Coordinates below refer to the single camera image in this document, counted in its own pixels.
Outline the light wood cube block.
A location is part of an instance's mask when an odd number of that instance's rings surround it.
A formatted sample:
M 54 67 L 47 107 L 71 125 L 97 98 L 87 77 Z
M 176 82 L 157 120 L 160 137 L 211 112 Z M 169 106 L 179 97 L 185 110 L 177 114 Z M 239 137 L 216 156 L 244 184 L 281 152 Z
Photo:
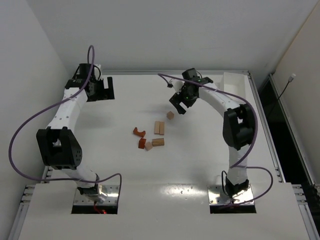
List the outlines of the light wood cube block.
M 172 120 L 175 117 L 175 115 L 174 115 L 174 113 L 172 111 L 169 111 L 166 114 L 166 117 L 167 117 L 167 119 Z

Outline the light wood rectangular block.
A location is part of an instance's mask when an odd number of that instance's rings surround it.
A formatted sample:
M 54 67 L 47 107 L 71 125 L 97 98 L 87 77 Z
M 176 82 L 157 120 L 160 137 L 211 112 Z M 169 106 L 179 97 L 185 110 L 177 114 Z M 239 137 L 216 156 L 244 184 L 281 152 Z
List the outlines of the light wood rectangular block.
M 165 122 L 160 121 L 159 122 L 159 134 L 163 136 L 165 134 Z

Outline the white perforated box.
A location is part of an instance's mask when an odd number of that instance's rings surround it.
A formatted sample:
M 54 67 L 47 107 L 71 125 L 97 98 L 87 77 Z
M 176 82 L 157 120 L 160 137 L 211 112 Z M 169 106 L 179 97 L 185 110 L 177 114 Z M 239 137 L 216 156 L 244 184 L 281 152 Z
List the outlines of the white perforated box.
M 246 80 L 247 77 L 243 74 L 224 72 L 219 82 L 219 89 L 245 99 Z

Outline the light wood cylinder block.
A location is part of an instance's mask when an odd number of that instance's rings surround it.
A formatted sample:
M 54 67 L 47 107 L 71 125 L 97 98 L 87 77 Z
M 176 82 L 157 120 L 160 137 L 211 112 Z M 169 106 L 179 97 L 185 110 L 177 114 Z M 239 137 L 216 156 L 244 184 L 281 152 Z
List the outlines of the light wood cylinder block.
M 165 145 L 165 139 L 164 138 L 154 138 L 152 139 L 152 146 L 153 147 L 162 147 Z

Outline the small light wood cube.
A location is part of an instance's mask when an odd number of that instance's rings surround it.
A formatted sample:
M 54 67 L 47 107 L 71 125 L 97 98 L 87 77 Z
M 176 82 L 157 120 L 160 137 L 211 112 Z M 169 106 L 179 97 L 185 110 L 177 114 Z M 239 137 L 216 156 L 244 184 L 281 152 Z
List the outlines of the small light wood cube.
M 146 142 L 145 145 L 144 145 L 144 148 L 145 148 L 147 151 L 151 150 L 151 149 L 153 148 L 152 142 L 150 142 L 150 141 Z

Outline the long light wood block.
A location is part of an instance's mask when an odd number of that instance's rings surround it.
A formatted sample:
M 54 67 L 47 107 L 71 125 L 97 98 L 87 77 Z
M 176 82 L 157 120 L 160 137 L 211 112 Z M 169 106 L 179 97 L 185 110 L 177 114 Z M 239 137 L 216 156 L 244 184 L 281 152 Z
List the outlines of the long light wood block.
M 155 135 L 160 134 L 160 121 L 155 121 L 154 123 L 154 134 Z

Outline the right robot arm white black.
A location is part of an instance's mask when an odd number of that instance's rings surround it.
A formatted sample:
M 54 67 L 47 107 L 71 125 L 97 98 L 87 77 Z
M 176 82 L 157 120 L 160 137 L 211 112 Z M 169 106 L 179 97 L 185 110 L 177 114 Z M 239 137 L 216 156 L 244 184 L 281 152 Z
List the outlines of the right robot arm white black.
M 182 73 L 182 79 L 167 82 L 175 93 L 170 103 L 181 115 L 198 99 L 213 107 L 223 118 L 222 137 L 229 149 L 229 168 L 222 185 L 224 193 L 232 198 L 249 186 L 247 175 L 248 154 L 256 141 L 257 115 L 248 102 L 238 103 L 231 96 L 217 89 L 209 77 L 201 77 L 194 68 Z

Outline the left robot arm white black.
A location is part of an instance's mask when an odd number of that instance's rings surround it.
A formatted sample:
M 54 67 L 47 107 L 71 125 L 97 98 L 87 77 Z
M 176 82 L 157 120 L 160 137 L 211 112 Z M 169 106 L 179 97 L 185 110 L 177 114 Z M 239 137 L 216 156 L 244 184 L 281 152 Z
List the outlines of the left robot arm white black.
M 79 64 L 75 75 L 64 87 L 63 103 L 45 129 L 39 129 L 36 139 L 45 166 L 61 171 L 74 179 L 81 195 L 99 202 L 103 195 L 99 176 L 82 161 L 83 151 L 74 130 L 81 109 L 87 102 L 113 100 L 113 79 L 104 86 L 101 65 Z

